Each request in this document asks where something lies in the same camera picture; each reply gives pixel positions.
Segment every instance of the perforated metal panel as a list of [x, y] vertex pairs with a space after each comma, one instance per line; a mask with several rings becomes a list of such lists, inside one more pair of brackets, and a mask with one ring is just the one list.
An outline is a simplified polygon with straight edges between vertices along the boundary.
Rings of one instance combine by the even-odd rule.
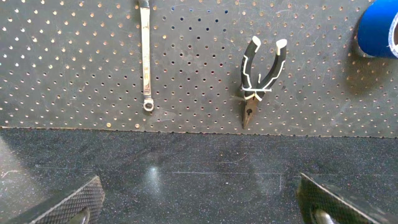
[[[152, 0], [155, 110], [142, 109], [137, 2], [1, 0], [1, 125], [191, 133], [395, 137], [393, 60], [357, 53], [368, 0]], [[285, 69], [242, 129], [240, 64]]]

